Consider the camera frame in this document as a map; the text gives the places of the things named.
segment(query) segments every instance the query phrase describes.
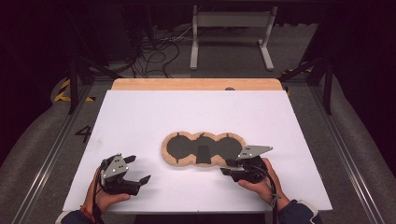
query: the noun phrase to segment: white stand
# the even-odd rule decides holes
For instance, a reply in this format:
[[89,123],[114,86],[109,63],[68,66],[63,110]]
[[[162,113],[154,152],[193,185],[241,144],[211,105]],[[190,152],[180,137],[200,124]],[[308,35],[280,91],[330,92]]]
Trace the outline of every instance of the white stand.
[[198,68],[198,27],[265,27],[265,36],[259,40],[262,57],[267,70],[273,71],[274,65],[267,49],[268,39],[274,24],[277,7],[266,12],[198,12],[194,6],[192,17],[192,49],[190,70]]

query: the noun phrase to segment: dark floor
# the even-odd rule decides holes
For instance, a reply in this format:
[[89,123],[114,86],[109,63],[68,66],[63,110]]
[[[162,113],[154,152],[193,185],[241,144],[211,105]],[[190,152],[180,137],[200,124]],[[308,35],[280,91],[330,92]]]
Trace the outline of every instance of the dark floor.
[[[166,71],[172,77],[186,78],[279,77],[285,69],[297,66],[315,30],[315,25],[275,27],[268,46],[275,66],[273,72],[265,70],[255,42],[260,37],[257,29],[247,29],[240,35],[224,30],[206,31],[200,39],[197,71],[189,70],[190,40],[178,42],[179,55],[166,66]],[[170,60],[177,55],[177,48],[170,46],[163,52],[166,60]],[[154,54],[151,59],[160,60],[161,57]],[[148,68],[163,69],[160,63],[150,63]],[[122,75],[133,76],[131,70]],[[147,75],[163,77],[162,72]],[[395,178],[345,99],[337,80],[332,87],[332,115],[328,116],[318,102],[321,84],[307,87],[304,77],[305,74],[301,74],[284,86],[290,88],[291,104],[333,206],[332,211],[320,213],[324,223],[396,223]],[[52,99],[62,83],[60,80],[54,87]],[[1,223],[11,223],[14,218],[14,223],[53,223],[62,213],[70,183],[86,146],[84,136],[76,133],[87,125],[94,126],[111,83],[108,77],[97,77],[92,86],[80,86],[81,97],[95,97],[94,102],[83,101],[73,116],[67,114],[68,102],[54,102],[52,108],[21,136],[0,168],[3,177],[0,183]],[[50,160],[53,160],[50,166],[43,166]],[[296,169],[296,175],[303,174]],[[134,223],[134,216],[106,214],[104,220],[107,223]]]

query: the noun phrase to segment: white table surface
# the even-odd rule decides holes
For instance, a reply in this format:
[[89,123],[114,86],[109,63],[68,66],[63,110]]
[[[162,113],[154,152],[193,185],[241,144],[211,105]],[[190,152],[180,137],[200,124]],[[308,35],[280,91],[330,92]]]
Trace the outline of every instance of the white table surface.
[[237,133],[248,145],[272,146],[262,154],[275,168],[290,199],[318,210],[332,205],[284,91],[108,91],[81,159],[64,211],[79,209],[95,169],[117,153],[128,157],[126,180],[151,175],[131,200],[109,212],[260,213],[271,210],[259,197],[223,175],[218,166],[173,167],[161,144],[178,131]]

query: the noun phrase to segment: hand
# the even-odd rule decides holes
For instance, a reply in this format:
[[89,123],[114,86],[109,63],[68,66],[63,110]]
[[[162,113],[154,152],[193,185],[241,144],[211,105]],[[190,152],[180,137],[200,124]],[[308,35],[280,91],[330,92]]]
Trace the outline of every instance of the hand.
[[[96,170],[95,175],[93,176],[93,180],[90,184],[90,187],[87,191],[87,197],[85,198],[84,206],[87,211],[92,215],[92,197],[93,197],[93,189],[95,185],[96,174],[99,172],[99,169]],[[104,213],[111,204],[123,202],[129,200],[131,196],[129,194],[116,194],[111,195],[102,190],[99,184],[96,187],[96,204],[99,207],[100,211]]]
[[[282,188],[280,186],[279,178],[277,177],[275,170],[271,165],[271,162],[269,162],[268,159],[266,158],[263,158],[262,161],[265,163],[265,166],[268,169],[268,174],[274,180],[276,186],[276,193],[280,196],[280,199],[277,200],[277,204],[276,204],[277,210],[280,211],[282,208],[284,208],[286,205],[290,203],[290,200],[283,193]],[[242,186],[245,189],[249,189],[251,191],[256,192],[257,194],[259,194],[260,198],[262,198],[266,203],[271,204],[271,201],[273,200],[273,195],[272,195],[273,192],[271,191],[267,183],[269,183],[268,177],[265,177],[264,180],[256,184],[252,184],[246,180],[238,181],[238,184],[240,186]]]

